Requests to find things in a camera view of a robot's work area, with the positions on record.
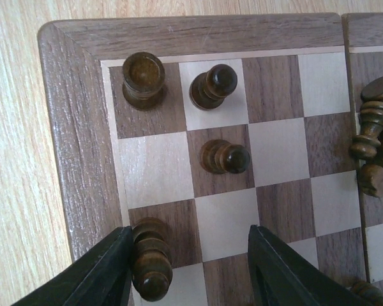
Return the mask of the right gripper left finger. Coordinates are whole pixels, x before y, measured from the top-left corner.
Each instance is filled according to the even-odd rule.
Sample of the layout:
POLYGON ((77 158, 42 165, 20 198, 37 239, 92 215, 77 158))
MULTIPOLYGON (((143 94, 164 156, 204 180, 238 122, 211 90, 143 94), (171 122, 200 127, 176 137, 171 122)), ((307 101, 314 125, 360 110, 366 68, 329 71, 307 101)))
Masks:
POLYGON ((118 227, 15 305, 128 305, 133 233, 118 227))

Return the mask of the dark pawn on board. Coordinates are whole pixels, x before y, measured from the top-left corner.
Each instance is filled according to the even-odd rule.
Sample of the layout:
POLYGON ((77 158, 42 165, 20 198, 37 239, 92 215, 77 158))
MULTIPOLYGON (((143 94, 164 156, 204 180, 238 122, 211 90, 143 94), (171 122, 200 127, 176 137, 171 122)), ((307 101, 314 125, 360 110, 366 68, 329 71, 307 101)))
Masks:
POLYGON ((193 80, 189 90, 191 102, 201 110, 213 110, 235 91, 237 83, 232 67, 217 64, 193 80))

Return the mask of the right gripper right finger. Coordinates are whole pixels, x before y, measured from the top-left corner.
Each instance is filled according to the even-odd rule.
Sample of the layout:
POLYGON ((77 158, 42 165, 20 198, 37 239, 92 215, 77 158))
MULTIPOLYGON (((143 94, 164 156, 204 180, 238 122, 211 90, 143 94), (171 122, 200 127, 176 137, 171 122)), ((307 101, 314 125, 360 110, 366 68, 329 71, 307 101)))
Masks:
POLYGON ((380 304, 378 288, 339 285, 263 226, 250 227, 248 265, 255 305, 380 304))

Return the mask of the dark bishop chess piece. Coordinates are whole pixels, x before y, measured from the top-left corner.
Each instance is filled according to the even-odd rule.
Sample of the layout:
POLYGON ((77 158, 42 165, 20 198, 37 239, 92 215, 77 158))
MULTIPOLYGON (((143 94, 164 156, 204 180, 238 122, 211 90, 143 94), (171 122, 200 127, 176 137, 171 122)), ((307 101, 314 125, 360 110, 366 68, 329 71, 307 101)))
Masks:
POLYGON ((161 300, 172 282, 168 237, 169 227, 156 218, 143 218, 133 227, 132 282, 148 302, 161 300))

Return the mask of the dark rook chess piece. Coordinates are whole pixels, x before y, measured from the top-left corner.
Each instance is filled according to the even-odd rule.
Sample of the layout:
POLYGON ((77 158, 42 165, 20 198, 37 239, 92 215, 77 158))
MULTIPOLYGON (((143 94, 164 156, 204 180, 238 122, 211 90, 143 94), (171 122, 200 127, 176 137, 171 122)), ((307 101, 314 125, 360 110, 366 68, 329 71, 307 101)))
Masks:
POLYGON ((165 68, 149 52, 137 52, 123 63, 123 95, 138 110, 150 110, 163 99, 165 68))

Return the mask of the wooden chess board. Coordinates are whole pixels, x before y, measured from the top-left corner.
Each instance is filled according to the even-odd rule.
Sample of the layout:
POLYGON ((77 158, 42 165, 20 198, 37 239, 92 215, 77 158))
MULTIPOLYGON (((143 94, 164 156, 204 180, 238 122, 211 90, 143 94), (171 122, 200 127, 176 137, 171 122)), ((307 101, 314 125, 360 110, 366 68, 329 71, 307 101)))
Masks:
POLYGON ((258 224, 383 290, 383 198, 349 154, 383 13, 58 20, 38 48, 73 260, 151 217, 170 229, 161 305, 253 305, 258 224))

